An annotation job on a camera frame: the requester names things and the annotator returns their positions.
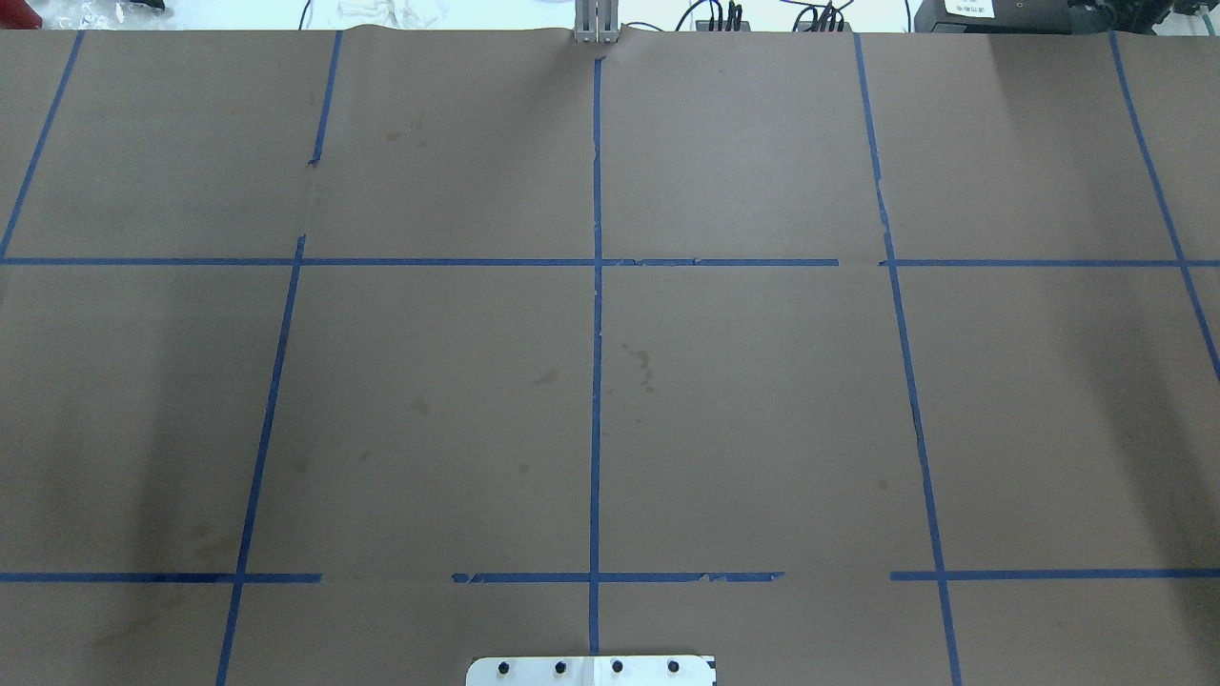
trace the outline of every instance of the black cable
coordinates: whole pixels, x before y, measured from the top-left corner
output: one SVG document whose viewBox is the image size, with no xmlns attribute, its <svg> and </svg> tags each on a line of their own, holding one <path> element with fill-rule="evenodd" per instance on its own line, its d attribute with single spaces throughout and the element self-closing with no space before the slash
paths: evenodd
<svg viewBox="0 0 1220 686">
<path fill-rule="evenodd" d="M 817 5 L 805 5 L 805 9 L 797 15 L 797 21 L 792 22 L 792 31 L 800 31 L 800 20 L 805 17 L 805 12 L 814 12 L 814 17 L 817 17 Z"/>
<path fill-rule="evenodd" d="M 687 17 L 691 16 L 691 12 L 693 12 L 695 7 L 698 7 L 699 5 L 703 5 L 704 2 L 710 2 L 709 7 L 711 7 L 716 12 L 719 12 L 721 20 L 725 18 L 725 6 L 720 4 L 720 0 L 699 0 L 694 5 L 691 5 L 689 7 L 687 7 L 686 12 L 682 12 L 682 18 L 678 20 L 678 26 L 673 31 L 682 31 L 682 24 L 686 23 Z M 709 22 L 708 23 L 708 28 L 709 29 L 715 29 L 715 23 L 716 23 L 716 16 L 715 16 L 715 13 L 716 12 L 712 12 L 712 17 L 710 20 L 708 20 L 708 22 Z"/>
</svg>

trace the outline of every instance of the dark spot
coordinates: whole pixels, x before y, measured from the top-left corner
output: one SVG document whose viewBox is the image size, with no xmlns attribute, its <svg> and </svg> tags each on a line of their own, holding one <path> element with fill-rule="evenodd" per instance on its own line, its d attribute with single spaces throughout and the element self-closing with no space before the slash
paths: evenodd
<svg viewBox="0 0 1220 686">
<path fill-rule="evenodd" d="M 636 353 L 628 353 L 633 358 L 639 358 L 639 369 L 647 370 L 649 365 L 648 350 L 638 350 Z"/>
<path fill-rule="evenodd" d="M 547 370 L 547 374 L 542 375 L 540 378 L 533 382 L 534 386 L 543 386 L 545 383 L 555 383 L 559 381 L 559 370 L 551 369 Z"/>
</svg>

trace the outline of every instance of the grid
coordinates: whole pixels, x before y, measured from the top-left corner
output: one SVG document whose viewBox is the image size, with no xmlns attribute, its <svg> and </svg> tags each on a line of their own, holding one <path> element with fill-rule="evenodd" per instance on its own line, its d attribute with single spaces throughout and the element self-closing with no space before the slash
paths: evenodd
<svg viewBox="0 0 1220 686">
<path fill-rule="evenodd" d="M 0 572 L 0 582 L 9 583 L 222 583 L 232 586 L 232 599 L 228 619 L 222 640 L 221 659 L 217 668 L 217 685 L 223 685 L 227 680 L 229 657 L 232 654 L 233 641 L 237 632 L 237 621 L 240 612 L 243 587 L 248 583 L 320 583 L 320 574 L 248 574 L 246 564 L 249 559 L 250 542 L 254 533 L 255 516 L 257 513 L 259 496 L 262 485 L 262 475 L 270 446 L 276 404 L 279 393 L 279 380 L 287 355 L 289 330 L 292 325 L 293 308 L 296 297 L 296 287 L 300 273 L 305 266 L 548 266 L 548 267 L 583 267 L 589 269 L 593 277 L 593 322 L 592 322 L 592 398 L 590 398 L 590 435 L 589 435 L 589 565 L 583 572 L 475 572 L 454 574 L 453 582 L 459 585 L 481 583 L 578 583 L 588 587 L 588 646 L 589 652 L 599 652 L 599 587 L 601 583 L 687 583 L 692 581 L 726 581 L 745 583 L 766 583 L 783 576 L 782 571 L 672 571 L 672 572 L 603 572 L 600 570 L 600 450 L 601 450 L 601 300 L 603 300 L 603 271 L 615 267 L 834 267 L 838 260 L 834 259 L 608 259 L 603 255 L 601 248 L 601 79 L 603 57 L 593 61 L 593 144 L 594 157 L 592 168 L 593 179 L 593 244 L 594 256 L 592 259 L 481 259 L 481 258 L 306 258 L 305 237 L 300 237 L 296 250 L 292 258 L 7 258 L 6 251 L 11 243 L 13 232 L 17 228 L 22 204 L 34 181 L 39 157 L 41 156 L 46 137 L 51 129 L 55 114 L 68 85 L 73 65 L 77 61 L 84 33 L 78 33 L 73 43 L 72 51 L 65 66 L 59 89 L 51 103 L 45 123 L 34 148 L 29 166 L 20 188 L 17 200 L 6 226 L 6 231 L 0 243 L 0 265 L 43 265 L 43 266 L 278 266 L 290 267 L 288 292 L 284 300 L 283 317 L 279 327 L 277 352 L 272 366 L 271 383 L 267 391 L 267 400 L 262 422 L 262 431 L 254 464 L 250 493 L 246 507 L 245 522 L 242 532 L 242 543 L 232 574 L 206 574 L 206 572 Z M 343 33 L 336 33 L 329 74 L 327 79 L 326 98 L 322 104 L 322 114 L 318 122 L 318 132 L 314 155 L 309 164 L 316 165 L 322 159 L 322 149 L 326 134 L 327 117 L 333 94 L 334 79 L 338 60 L 340 56 Z M 916 383 L 916 365 L 913 360 L 910 338 L 908 334 L 908 319 L 903 304 L 900 287 L 900 272 L 905 269 L 953 269 L 953 267 L 1086 267 L 1086 269 L 1177 269 L 1182 276 L 1183 287 L 1190 298 L 1192 310 L 1196 315 L 1199 332 L 1207 347 L 1211 365 L 1220 378 L 1220 358 L 1196 289 L 1192 277 L 1192 269 L 1220 267 L 1220 260 L 1191 260 L 1187 259 L 1179 239 L 1174 220 L 1161 188 L 1160 178 L 1157 173 L 1152 154 L 1146 143 L 1139 118 L 1127 84 L 1126 73 L 1122 66 L 1122 57 L 1119 50 L 1116 34 L 1109 37 L 1110 49 L 1114 59 L 1115 73 L 1119 81 L 1122 96 L 1130 115 L 1131 126 L 1139 145 L 1142 159 L 1146 164 L 1150 186 L 1155 194 L 1158 206 L 1164 218 L 1165 228 L 1174 248 L 1174 260 L 965 260 L 965 259 L 899 259 L 894 248 L 891 216 L 886 208 L 882 194 L 882 166 L 878 151 L 877 134 L 874 125 L 872 105 L 869 95 L 867 76 L 863 40 L 859 34 L 853 37 L 855 46 L 855 59 L 859 71 L 860 94 L 865 116 L 865 127 L 870 146 L 874 182 L 876 188 L 877 209 L 881 222 L 884 227 L 886 260 L 878 266 L 888 272 L 893 298 L 894 316 L 898 331 L 899 344 L 903 356 L 903 367 L 908 399 L 911 409 L 911 421 L 914 424 L 916 438 L 916 454 L 922 475 L 922 488 L 925 498 L 925 510 L 928 525 L 930 543 L 933 557 L 933 570 L 897 570 L 889 577 L 895 582 L 936 582 L 941 615 L 944 629 L 946 648 L 949 663 L 949 671 L 954 686 L 963 684 L 961 670 L 958 655 L 956 634 L 953 623 L 950 605 L 950 582 L 981 582 L 981 581 L 1038 581 L 1038 580 L 1099 580 L 1099 579 L 1220 579 L 1220 569 L 1192 568 L 1192 569 L 975 569 L 954 570 L 948 569 L 944 563 L 944 554 L 941 541 L 939 520 L 937 516 L 936 499 L 933 491 L 933 476 L 928 448 L 925 441 L 924 419 L 920 409 L 919 388 Z"/>
</svg>

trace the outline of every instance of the cable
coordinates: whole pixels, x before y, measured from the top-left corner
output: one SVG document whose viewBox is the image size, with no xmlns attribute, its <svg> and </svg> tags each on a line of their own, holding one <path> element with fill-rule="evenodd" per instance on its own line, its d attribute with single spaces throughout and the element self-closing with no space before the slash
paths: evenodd
<svg viewBox="0 0 1220 686">
<path fill-rule="evenodd" d="M 678 20 L 678 26 L 673 31 L 682 31 L 682 24 L 686 22 L 687 17 L 691 16 L 691 12 L 693 12 L 695 7 L 698 7 L 699 5 L 703 5 L 704 2 L 710 2 L 709 7 L 712 7 L 715 10 L 715 13 L 712 15 L 712 17 L 710 20 L 708 20 L 708 22 L 709 22 L 708 23 L 708 28 L 709 29 L 714 29 L 714 27 L 716 24 L 716 15 L 717 13 L 720 16 L 720 21 L 721 22 L 725 21 L 725 6 L 720 4 L 720 0 L 699 0 L 694 5 L 691 5 L 689 7 L 687 7 L 686 12 L 682 12 L 682 18 Z"/>
</svg>

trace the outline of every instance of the metal plate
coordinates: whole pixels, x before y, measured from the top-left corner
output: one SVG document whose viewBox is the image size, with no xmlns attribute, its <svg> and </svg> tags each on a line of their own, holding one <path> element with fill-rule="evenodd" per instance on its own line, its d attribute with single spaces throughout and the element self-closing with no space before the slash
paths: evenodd
<svg viewBox="0 0 1220 686">
<path fill-rule="evenodd" d="M 699 655 L 482 658 L 466 686 L 714 686 L 716 659 Z"/>
</svg>

